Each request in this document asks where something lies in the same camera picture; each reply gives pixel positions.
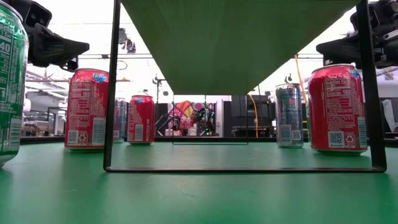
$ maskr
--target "silver soda can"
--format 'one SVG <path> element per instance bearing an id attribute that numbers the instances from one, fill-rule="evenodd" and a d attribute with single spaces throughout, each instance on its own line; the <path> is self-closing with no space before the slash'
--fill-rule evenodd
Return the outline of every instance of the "silver soda can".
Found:
<path id="1" fill-rule="evenodd" d="M 122 143 L 126 137 L 127 101 L 116 98 L 114 101 L 113 142 Z"/>
<path id="2" fill-rule="evenodd" d="M 303 117 L 300 85 L 287 83 L 277 85 L 276 128 L 279 147 L 303 147 Z"/>

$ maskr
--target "soda can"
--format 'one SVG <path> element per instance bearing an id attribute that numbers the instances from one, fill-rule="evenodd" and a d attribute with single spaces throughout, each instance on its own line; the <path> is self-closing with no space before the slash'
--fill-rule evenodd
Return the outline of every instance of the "soda can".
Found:
<path id="1" fill-rule="evenodd" d="M 338 64 L 315 70 L 308 92 L 314 150 L 350 156 L 368 149 L 361 77 L 354 66 Z"/>
<path id="2" fill-rule="evenodd" d="M 131 98 L 127 124 L 127 141 L 150 144 L 155 140 L 155 104 L 151 96 Z"/>
<path id="3" fill-rule="evenodd" d="M 72 152 L 103 151 L 109 73 L 78 69 L 70 80 L 65 147 Z"/>
<path id="4" fill-rule="evenodd" d="M 124 98 L 114 101 L 113 142 L 122 143 L 126 137 L 127 102 Z"/>
<path id="5" fill-rule="evenodd" d="M 297 83 L 277 85 L 275 95 L 277 145 L 291 148 L 303 147 L 300 85 Z"/>
<path id="6" fill-rule="evenodd" d="M 0 1 L 0 168 L 19 150 L 28 48 L 22 16 Z"/>

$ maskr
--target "black metal leg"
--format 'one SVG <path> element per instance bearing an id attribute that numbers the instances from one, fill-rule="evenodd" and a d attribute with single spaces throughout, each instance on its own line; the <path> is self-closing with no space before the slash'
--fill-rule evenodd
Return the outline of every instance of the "black metal leg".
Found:
<path id="1" fill-rule="evenodd" d="M 373 38 L 369 20 L 368 0 L 361 0 L 356 6 L 358 15 L 359 50 L 363 84 L 366 100 L 366 122 L 369 131 L 372 166 L 385 171 L 387 169 L 384 135 L 382 129 L 379 93 L 377 90 L 376 66 L 373 55 Z"/>
<path id="2" fill-rule="evenodd" d="M 112 160 L 114 96 L 116 93 L 116 70 L 118 66 L 120 7 L 121 7 L 121 0 L 114 0 L 112 41 L 111 41 L 111 63 L 109 65 L 108 102 L 107 102 L 108 106 L 106 109 L 105 148 L 104 148 L 104 164 L 103 164 L 103 168 L 106 171 L 109 171 Z"/>

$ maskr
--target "black equipment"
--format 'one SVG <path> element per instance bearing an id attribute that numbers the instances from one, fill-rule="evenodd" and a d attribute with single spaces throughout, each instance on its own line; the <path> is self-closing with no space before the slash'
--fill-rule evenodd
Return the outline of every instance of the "black equipment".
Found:
<path id="1" fill-rule="evenodd" d="M 368 4 L 373 36 L 374 61 L 377 68 L 398 64 L 398 2 L 380 0 Z M 350 18 L 355 32 L 347 37 L 317 45 L 317 51 L 323 54 L 324 65 L 337 63 L 355 63 L 362 69 L 359 52 L 358 17 L 354 13 Z"/>
<path id="2" fill-rule="evenodd" d="M 84 42 L 64 39 L 47 28 L 51 12 L 31 0 L 2 0 L 21 14 L 22 24 L 29 38 L 28 62 L 37 67 L 58 65 L 74 72 L 78 68 L 77 57 L 90 49 Z"/>

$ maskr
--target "red soda can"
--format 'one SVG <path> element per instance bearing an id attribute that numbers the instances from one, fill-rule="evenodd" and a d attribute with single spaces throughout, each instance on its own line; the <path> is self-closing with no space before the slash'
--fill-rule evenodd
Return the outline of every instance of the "red soda can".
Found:
<path id="1" fill-rule="evenodd" d="M 131 98 L 127 122 L 127 141 L 152 143 L 155 140 L 155 104 L 151 96 Z"/>
<path id="2" fill-rule="evenodd" d="M 334 155 L 368 149 L 359 73 L 352 65 L 329 65 L 308 81 L 312 148 Z"/>
<path id="3" fill-rule="evenodd" d="M 72 76 L 65 130 L 69 150 L 104 149 L 108 81 L 109 73 L 97 69 L 78 69 Z"/>

